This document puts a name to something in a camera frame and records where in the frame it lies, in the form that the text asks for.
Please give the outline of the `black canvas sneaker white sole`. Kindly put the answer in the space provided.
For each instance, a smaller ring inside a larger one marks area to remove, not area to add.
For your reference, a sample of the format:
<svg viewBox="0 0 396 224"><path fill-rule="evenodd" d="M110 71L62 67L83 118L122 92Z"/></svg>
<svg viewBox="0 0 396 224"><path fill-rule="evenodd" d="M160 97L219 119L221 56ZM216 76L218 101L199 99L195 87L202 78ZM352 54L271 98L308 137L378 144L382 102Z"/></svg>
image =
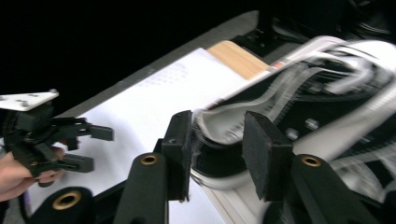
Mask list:
<svg viewBox="0 0 396 224"><path fill-rule="evenodd" d="M247 111L292 142L283 200L260 200L242 140ZM320 36L195 115L191 173L249 186L248 224L396 224L396 46Z"/></svg>

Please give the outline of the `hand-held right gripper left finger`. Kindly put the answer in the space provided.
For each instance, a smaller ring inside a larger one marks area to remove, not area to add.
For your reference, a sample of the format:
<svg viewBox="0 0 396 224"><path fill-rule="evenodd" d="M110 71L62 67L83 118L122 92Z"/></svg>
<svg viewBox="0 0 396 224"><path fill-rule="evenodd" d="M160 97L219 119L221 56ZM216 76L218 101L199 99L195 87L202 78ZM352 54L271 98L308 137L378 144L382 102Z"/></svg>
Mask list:
<svg viewBox="0 0 396 224"><path fill-rule="evenodd" d="M189 199L191 119L190 110L176 113L170 119L162 141L162 154L167 161L169 201L184 202Z"/></svg>

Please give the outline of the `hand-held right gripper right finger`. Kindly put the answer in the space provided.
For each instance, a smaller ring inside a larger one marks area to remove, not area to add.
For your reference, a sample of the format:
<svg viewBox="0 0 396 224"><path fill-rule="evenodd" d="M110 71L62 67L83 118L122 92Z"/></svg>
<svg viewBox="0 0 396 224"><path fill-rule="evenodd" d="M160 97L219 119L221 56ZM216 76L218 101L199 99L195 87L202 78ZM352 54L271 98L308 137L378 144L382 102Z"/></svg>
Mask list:
<svg viewBox="0 0 396 224"><path fill-rule="evenodd" d="M246 112L242 152L260 200L283 200L282 178L293 157L292 148L292 142L271 120Z"/></svg>

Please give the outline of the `white table sheet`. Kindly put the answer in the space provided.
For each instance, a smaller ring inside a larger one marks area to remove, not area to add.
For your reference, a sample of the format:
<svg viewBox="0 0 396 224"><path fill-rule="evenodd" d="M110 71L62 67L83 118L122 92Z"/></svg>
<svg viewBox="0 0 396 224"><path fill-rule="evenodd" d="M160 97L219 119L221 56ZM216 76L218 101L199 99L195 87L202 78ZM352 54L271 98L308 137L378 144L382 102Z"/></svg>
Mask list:
<svg viewBox="0 0 396 224"><path fill-rule="evenodd" d="M263 73L267 64L243 49L195 49L81 116L114 130L113 141L84 136L78 155L94 158L91 173L67 172L52 186L29 189L36 210L52 193L84 187L97 196L124 181L133 159L149 152L179 111L214 104Z"/></svg>

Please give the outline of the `black metal stand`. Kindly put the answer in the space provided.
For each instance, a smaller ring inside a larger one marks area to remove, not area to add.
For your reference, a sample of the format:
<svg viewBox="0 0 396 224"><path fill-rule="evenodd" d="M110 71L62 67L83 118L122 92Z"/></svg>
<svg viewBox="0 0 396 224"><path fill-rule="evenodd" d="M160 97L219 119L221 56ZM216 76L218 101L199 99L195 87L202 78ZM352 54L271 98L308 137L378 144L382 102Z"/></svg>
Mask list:
<svg viewBox="0 0 396 224"><path fill-rule="evenodd" d="M300 43L300 39L295 35L277 32L273 27L273 21L272 13L260 12L256 27L244 35L234 37L232 41L261 57L287 43Z"/></svg>

